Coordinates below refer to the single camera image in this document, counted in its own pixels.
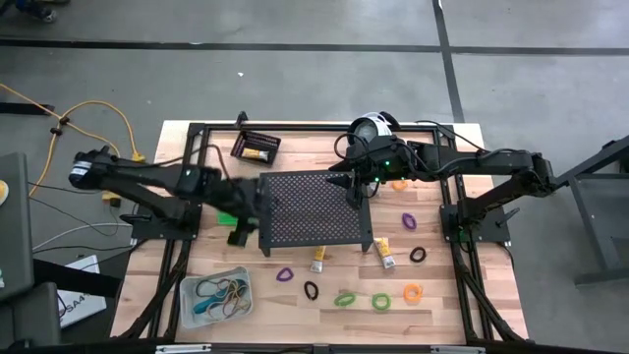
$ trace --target gray floor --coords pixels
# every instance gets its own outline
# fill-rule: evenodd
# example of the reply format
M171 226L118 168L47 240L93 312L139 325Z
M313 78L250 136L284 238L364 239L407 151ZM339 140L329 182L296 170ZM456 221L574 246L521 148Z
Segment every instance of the gray floor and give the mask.
M627 47L623 0L442 0L452 45ZM0 35L44 38L245 43L439 44L429 0L75 1L45 26L15 12ZM559 174L629 132L629 58L453 57L465 120L481 123L489 148L543 152ZM152 158L166 119L351 120L387 110L398 119L452 122L440 54L265 51L137 51L0 47L0 82L58 110L104 99L127 113L139 149ZM0 91L0 100L15 100ZM0 117L0 153L22 150L38 176L52 118ZM86 108L73 119L129 143L113 113ZM72 156L100 143L68 132L46 184L68 186ZM37 198L89 222L109 222L98 196L39 191ZM575 275L597 270L567 190L514 203L509 222L518 287L531 338L540 343L628 351L629 282L576 289ZM33 242L78 222L31 205ZM91 230L58 245L112 247L129 229ZM76 250L43 258L73 260ZM98 253L107 257L113 253Z

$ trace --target wooden table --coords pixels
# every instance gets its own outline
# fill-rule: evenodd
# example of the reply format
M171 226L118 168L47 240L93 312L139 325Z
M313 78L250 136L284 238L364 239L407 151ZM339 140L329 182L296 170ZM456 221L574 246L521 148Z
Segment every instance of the wooden table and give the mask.
M156 161L183 153L190 121L164 122ZM456 124L457 133L483 145L477 124ZM280 152L271 169L239 161L229 156L237 132L212 132L211 141L220 146L231 176L253 177L263 171L326 169L339 159L332 150L334 132L269 132L282 139ZM431 143L430 134L402 133L404 140ZM473 150L458 139L461 150ZM208 163L218 166L215 152ZM488 176L465 177L468 196L477 196L492 188ZM329 246L323 273L310 272L315 248L274 249L265 258L253 234L245 249L228 247L230 228L219 226L216 211L205 206L201 230L188 265L189 276L208 275L246 267L252 278L254 310L245 318L197 329L181 325L178 341L241 343L338 343L338 344L456 344L464 342L461 313L449 246L442 240L438 207L442 204L438 183L410 182L409 188L396 192L390 184L380 186L371 203L374 237L388 237L397 263L395 269L382 267L374 247L363 254L360 245ZM411 212L418 220L416 231L407 231L401 223L402 212ZM164 242L146 242L130 258L120 296L112 335L129 327L152 297L159 274ZM412 264L410 251L423 246L426 260ZM486 294L514 330L527 336L513 269L507 254L496 245L479 244L479 258ZM295 277L287 283L275 280L277 272L289 266ZM320 290L316 301L304 293L304 282L315 282ZM402 296L407 283L419 283L424 297L417 305L408 305ZM356 302L339 309L333 299L343 292L358 294ZM385 292L392 298L390 310L377 313L371 296ZM166 328L171 304L164 302L160 332ZM471 301L477 333L480 331L476 301Z

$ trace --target black perforated tray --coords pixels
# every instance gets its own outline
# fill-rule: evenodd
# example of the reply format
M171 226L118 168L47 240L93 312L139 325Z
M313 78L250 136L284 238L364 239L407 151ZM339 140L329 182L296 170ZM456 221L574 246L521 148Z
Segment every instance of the black perforated tray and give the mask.
M373 242L367 199L360 210L345 201L346 190L325 181L338 172L299 171L261 173L268 205L260 220L259 247L269 249Z

